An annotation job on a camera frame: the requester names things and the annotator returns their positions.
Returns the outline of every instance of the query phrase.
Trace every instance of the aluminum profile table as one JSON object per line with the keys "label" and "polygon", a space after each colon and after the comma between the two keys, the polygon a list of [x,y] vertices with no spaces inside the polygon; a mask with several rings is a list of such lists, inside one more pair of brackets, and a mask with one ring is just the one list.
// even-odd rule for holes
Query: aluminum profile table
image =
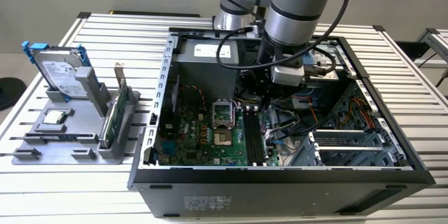
{"label": "aluminum profile table", "polygon": [[[320,24],[316,34],[328,26]],[[104,14],[76,19],[60,46],[86,46],[110,88],[118,88],[114,66],[123,63],[128,83],[143,94],[127,157],[120,165],[12,165],[11,153],[48,100],[39,74],[0,126],[0,223],[448,223],[448,102],[387,32],[354,25],[338,26],[332,35],[347,38],[438,184],[367,217],[155,219],[127,182],[136,139],[150,121],[170,27],[211,28],[212,20]]]}
{"label": "aluminum profile table", "polygon": [[418,42],[427,43],[440,58],[448,62],[448,30],[427,28]]}

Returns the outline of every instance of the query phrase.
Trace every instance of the black chair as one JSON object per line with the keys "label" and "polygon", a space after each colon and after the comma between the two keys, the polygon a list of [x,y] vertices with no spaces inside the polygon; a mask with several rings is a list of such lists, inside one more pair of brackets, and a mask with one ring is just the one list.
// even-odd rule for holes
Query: black chair
{"label": "black chair", "polygon": [[0,111],[16,104],[26,89],[27,85],[20,79],[0,78]]}

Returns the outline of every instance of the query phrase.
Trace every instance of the aluminum table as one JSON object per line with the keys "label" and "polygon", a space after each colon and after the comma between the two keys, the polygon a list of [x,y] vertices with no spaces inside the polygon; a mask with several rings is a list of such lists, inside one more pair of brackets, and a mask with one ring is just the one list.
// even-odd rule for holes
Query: aluminum table
{"label": "aluminum table", "polygon": [[448,62],[448,30],[427,28],[418,42],[427,43],[440,58]]}
{"label": "aluminum table", "polygon": [[[124,64],[128,84],[143,95],[136,108],[126,159],[120,165],[11,164],[47,103],[40,74],[0,126],[0,223],[448,223],[448,102],[379,27],[340,25],[344,36],[438,184],[367,217],[155,219],[128,172],[139,133],[148,121],[170,27],[212,27],[210,18],[91,14],[76,19],[59,46],[88,49],[99,80],[118,88],[114,66]],[[328,24],[320,24],[322,35]]]}

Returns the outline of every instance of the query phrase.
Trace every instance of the green circuit board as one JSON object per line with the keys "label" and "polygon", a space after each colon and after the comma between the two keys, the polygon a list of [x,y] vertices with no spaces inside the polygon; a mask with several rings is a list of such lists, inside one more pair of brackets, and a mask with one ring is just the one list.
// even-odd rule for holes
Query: green circuit board
{"label": "green circuit board", "polygon": [[111,114],[107,116],[104,128],[100,133],[102,146],[110,148],[112,143],[116,141],[120,133],[124,111],[128,103],[128,85],[126,80],[123,80],[118,96],[115,98],[115,103],[111,109]]}
{"label": "green circuit board", "polygon": [[[163,145],[160,165],[247,166],[243,112],[235,112],[235,127],[231,130],[214,130],[211,113],[203,115],[202,121],[199,114],[200,110],[195,107],[182,108],[178,139],[170,140],[171,151],[175,152],[168,154],[167,146]],[[226,137],[224,142],[216,140],[216,134]],[[267,165],[278,165],[275,151]]]}

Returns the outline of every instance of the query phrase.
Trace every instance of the hard drive label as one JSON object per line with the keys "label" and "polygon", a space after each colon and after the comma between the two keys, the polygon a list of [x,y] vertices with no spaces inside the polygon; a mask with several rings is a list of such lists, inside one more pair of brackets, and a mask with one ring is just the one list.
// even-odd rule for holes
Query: hard drive label
{"label": "hard drive label", "polygon": [[82,83],[75,79],[75,68],[67,62],[43,61],[50,78],[62,93],[70,97],[86,96]]}

